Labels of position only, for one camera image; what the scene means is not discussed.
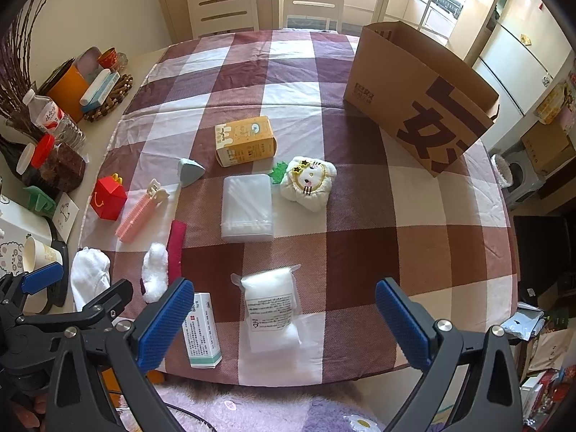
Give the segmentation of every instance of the water bottle label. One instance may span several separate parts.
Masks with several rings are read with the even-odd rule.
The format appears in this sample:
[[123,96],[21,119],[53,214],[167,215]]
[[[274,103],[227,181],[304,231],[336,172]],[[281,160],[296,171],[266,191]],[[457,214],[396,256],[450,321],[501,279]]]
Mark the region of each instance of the water bottle label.
[[35,123],[43,127],[48,133],[54,133],[64,115],[64,111],[56,105],[56,102],[48,102]]

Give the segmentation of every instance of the cardboard box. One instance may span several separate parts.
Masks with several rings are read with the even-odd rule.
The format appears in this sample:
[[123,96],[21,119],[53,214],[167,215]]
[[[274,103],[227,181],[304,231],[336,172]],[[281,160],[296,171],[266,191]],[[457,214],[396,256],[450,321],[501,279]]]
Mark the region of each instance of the cardboard box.
[[362,28],[344,99],[433,176],[496,119],[498,94],[450,50],[402,22]]
[[222,360],[209,293],[194,294],[194,305],[182,323],[190,366],[213,369]]
[[216,159],[222,167],[273,157],[276,138],[266,116],[245,118],[214,127]]
[[548,175],[576,156],[572,141],[556,121],[543,125],[539,121],[522,137],[522,142],[538,174]]

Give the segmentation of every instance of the paper cup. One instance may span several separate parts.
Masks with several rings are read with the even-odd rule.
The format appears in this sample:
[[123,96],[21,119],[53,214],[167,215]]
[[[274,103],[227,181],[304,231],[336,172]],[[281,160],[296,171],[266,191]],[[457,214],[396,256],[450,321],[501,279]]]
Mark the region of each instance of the paper cup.
[[26,239],[24,250],[22,251],[22,267],[24,271],[31,273],[44,268],[54,261],[62,264],[62,255],[59,251],[44,245],[44,243],[34,237]]

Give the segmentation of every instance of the orange cup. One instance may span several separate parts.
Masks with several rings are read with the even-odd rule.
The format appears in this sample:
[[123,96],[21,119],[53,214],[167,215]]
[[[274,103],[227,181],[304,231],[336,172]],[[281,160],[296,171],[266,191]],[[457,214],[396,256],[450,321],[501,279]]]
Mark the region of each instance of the orange cup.
[[118,54],[116,53],[116,49],[112,47],[111,49],[106,50],[100,57],[98,58],[98,63],[102,68],[112,68],[118,62]]
[[77,123],[84,115],[80,107],[80,99],[87,89],[88,83],[72,65],[48,91],[48,96]]

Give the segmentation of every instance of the blue gripper pad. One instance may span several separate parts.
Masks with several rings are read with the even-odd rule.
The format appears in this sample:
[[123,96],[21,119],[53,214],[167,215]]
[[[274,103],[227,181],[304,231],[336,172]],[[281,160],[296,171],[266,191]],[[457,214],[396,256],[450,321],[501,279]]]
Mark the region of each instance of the blue gripper pad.
[[24,276],[20,287],[24,294],[33,295],[49,285],[60,281],[62,276],[64,276],[64,268],[60,263],[55,261],[44,268],[40,268]]
[[402,352],[415,369],[428,371],[432,365],[428,338],[386,281],[376,284],[376,307],[392,331]]
[[158,302],[146,307],[151,309],[155,304],[161,306],[148,329],[138,340],[136,364],[143,374],[160,365],[178,331],[182,329],[182,323],[194,304],[194,286],[190,281],[181,280],[172,294],[168,294],[168,291],[165,294],[168,296],[167,299],[162,296]]

